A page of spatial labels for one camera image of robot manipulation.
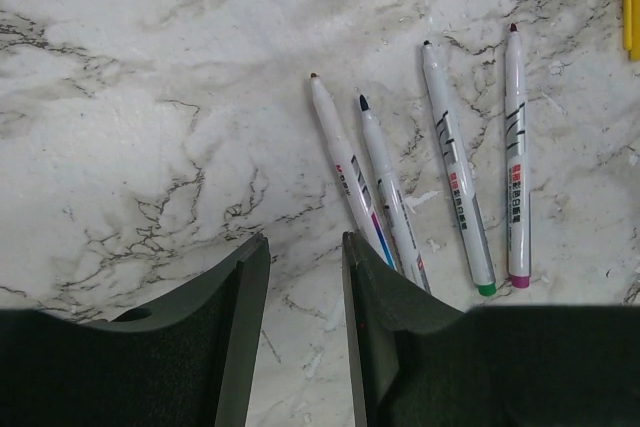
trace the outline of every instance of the gray marble pattern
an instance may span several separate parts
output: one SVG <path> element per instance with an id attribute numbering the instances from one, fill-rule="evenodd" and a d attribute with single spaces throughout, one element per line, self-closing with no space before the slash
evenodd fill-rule
<path id="1" fill-rule="evenodd" d="M 362 158 L 359 92 L 381 118 L 436 297 L 638 303 L 640 63 L 621 17 L 621 0 L 0 0 L 0 303 L 113 318 L 263 232 L 272 278 L 247 425 L 353 425 L 340 238 L 354 226 L 312 71 Z M 523 291 L 505 282 L 510 22 L 528 59 Z M 450 208 L 427 37 L 461 102 L 499 282 L 489 300 Z"/>

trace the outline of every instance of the marker with pink end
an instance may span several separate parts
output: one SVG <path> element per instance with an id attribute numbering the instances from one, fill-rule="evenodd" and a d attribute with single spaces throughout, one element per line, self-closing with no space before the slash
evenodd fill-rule
<path id="1" fill-rule="evenodd" d="M 516 24 L 511 24 L 506 53 L 505 141 L 507 148 L 507 246 L 511 284 L 529 287 L 531 215 L 525 110 L 524 53 Z"/>

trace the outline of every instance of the marker end cap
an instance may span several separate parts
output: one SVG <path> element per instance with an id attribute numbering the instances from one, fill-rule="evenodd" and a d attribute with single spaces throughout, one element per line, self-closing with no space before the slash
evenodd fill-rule
<path id="1" fill-rule="evenodd" d="M 516 289 L 526 289 L 529 287 L 530 277 L 521 277 L 518 275 L 511 276 L 511 285 Z"/>
<path id="2" fill-rule="evenodd" d="M 476 287 L 478 288 L 480 295 L 484 297 L 491 297 L 496 293 L 496 284 L 476 285 Z"/>

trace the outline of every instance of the black marker tip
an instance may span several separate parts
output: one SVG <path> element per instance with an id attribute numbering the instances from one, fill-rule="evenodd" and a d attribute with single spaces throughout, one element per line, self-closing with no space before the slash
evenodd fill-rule
<path id="1" fill-rule="evenodd" d="M 369 110 L 369 104 L 367 103 L 367 99 L 364 98 L 364 95 L 360 96 L 360 108 L 363 112 Z"/>

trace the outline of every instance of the green end cap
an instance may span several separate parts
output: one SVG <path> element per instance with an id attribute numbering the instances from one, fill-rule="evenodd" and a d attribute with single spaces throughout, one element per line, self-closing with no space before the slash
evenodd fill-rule
<path id="1" fill-rule="evenodd" d="M 476 285 L 476 287 L 478 288 L 478 292 L 480 292 L 480 295 L 483 295 L 485 297 L 491 297 L 496 293 L 496 284 Z"/>

